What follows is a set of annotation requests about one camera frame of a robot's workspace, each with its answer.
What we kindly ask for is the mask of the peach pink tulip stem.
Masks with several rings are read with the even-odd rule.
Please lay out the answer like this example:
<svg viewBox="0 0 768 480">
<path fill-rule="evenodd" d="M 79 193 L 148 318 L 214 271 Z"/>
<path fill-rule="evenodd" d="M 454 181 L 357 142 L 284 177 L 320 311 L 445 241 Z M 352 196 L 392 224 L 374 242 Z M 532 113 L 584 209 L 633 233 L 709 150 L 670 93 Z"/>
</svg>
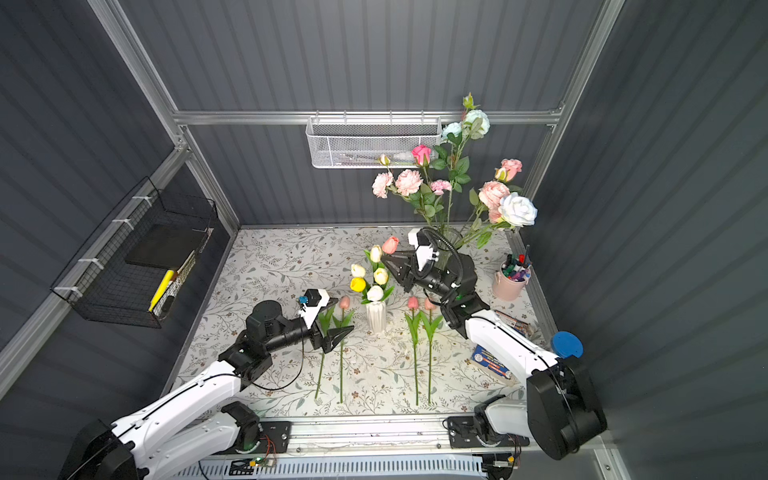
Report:
<svg viewBox="0 0 768 480">
<path fill-rule="evenodd" d="M 337 317 L 333 318 L 334 327 L 335 328 L 343 328 L 348 327 L 352 325 L 352 317 L 353 312 L 350 310 L 351 308 L 351 300 L 348 296 L 343 296 L 338 306 L 340 308 L 340 314 Z M 339 402 L 344 402 L 344 393 L 343 393 L 343 382 L 344 382 L 344 348 L 345 343 L 344 341 L 341 341 L 339 349 L 339 384 L 338 384 L 338 393 L 339 393 Z"/>
</svg>

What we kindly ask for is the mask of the light pink tulip stem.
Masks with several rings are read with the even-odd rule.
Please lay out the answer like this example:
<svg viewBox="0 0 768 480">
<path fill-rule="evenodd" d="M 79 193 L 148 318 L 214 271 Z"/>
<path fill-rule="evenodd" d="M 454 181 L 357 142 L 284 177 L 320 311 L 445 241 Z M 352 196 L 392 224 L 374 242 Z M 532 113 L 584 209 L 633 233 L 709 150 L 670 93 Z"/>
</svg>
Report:
<svg viewBox="0 0 768 480">
<path fill-rule="evenodd" d="M 322 310 L 318 314 L 315 325 L 319 328 L 322 338 L 325 338 L 327 336 L 328 330 L 333 320 L 333 311 L 334 311 L 334 306 L 331 305 L 326 309 Z M 320 346 L 320 350 L 321 350 L 321 357 L 320 357 L 320 366 L 319 366 L 319 372 L 318 372 L 315 395 L 314 395 L 315 399 L 317 399 L 319 396 L 321 382 L 323 378 L 323 366 L 325 361 L 325 350 L 323 346 Z"/>
</svg>

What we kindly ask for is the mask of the white ribbed ceramic vase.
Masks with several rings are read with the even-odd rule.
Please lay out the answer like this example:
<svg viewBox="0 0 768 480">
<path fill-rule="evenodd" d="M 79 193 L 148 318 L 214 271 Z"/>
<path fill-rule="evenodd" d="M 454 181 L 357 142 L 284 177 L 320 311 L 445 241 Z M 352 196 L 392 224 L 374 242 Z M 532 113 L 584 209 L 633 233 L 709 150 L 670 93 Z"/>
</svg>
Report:
<svg viewBox="0 0 768 480">
<path fill-rule="evenodd" d="M 383 301 L 370 302 L 365 305 L 369 328 L 372 333 L 379 334 L 387 327 L 387 305 Z"/>
</svg>

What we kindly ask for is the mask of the dark pink tulip stem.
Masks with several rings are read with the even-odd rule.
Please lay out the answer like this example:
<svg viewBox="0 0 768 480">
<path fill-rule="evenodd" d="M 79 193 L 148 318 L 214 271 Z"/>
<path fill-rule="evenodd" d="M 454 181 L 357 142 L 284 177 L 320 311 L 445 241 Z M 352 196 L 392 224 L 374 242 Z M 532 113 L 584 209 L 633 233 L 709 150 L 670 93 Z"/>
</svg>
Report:
<svg viewBox="0 0 768 480">
<path fill-rule="evenodd" d="M 415 296 L 411 296 L 407 300 L 408 313 L 405 315 L 405 320 L 410 332 L 412 343 L 412 358 L 413 358 L 413 374 L 414 374 L 414 390 L 415 390 L 415 405 L 419 405 L 419 380 L 418 380 L 418 344 L 419 344 L 419 328 L 421 326 L 422 311 L 420 309 L 419 299 Z"/>
</svg>

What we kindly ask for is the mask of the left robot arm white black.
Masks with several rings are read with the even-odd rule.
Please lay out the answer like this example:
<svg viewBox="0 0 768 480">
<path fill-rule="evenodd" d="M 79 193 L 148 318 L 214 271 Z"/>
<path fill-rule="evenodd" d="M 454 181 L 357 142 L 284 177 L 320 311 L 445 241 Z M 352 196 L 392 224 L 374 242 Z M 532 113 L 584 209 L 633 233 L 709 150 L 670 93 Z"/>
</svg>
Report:
<svg viewBox="0 0 768 480">
<path fill-rule="evenodd" d="M 284 316 L 278 302 L 259 302 L 235 342 L 196 377 L 132 414 L 83 427 L 60 478 L 167 479 L 227 450 L 276 452 L 260 417 L 235 396 L 256 385 L 278 349 L 311 345 L 328 353 L 339 346 L 353 328 L 323 325 L 336 302 L 326 291 L 310 289 L 300 297 L 293 319 Z"/>
</svg>

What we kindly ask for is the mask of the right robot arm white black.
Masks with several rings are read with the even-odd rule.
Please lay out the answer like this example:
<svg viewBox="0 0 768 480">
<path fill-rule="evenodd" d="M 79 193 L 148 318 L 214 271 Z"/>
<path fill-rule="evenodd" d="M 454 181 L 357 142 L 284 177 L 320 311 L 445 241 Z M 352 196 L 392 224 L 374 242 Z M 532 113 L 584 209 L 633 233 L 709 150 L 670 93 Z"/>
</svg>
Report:
<svg viewBox="0 0 768 480">
<path fill-rule="evenodd" d="M 475 291 L 472 259 L 455 254 L 445 269 L 429 247 L 384 254 L 383 264 L 405 291 L 438 296 L 447 325 L 484 348 L 525 387 L 523 406 L 497 395 L 475 408 L 473 433 L 486 445 L 506 435 L 533 439 L 560 460 L 607 429 L 607 418 L 585 365 L 533 343 L 505 323 Z"/>
</svg>

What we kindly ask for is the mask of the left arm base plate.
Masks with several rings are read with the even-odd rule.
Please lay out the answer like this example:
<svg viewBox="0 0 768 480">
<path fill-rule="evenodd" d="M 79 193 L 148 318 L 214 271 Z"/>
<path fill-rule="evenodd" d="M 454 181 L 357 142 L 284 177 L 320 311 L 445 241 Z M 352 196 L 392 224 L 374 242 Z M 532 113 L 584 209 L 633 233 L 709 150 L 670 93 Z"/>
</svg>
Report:
<svg viewBox="0 0 768 480">
<path fill-rule="evenodd" d="M 286 453 L 292 426 L 288 421 L 269 421 L 243 427 L 233 448 L 246 455 Z"/>
</svg>

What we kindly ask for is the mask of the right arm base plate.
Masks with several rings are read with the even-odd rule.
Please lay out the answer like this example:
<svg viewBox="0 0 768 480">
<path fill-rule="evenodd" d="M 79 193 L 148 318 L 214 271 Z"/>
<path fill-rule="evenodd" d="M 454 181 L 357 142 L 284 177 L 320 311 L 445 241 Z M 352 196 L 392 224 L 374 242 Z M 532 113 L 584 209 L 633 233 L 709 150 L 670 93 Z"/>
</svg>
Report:
<svg viewBox="0 0 768 480">
<path fill-rule="evenodd" d="M 528 447 L 530 439 L 514 434 L 498 434 L 479 425 L 474 416 L 449 416 L 442 421 L 452 449 Z"/>
</svg>

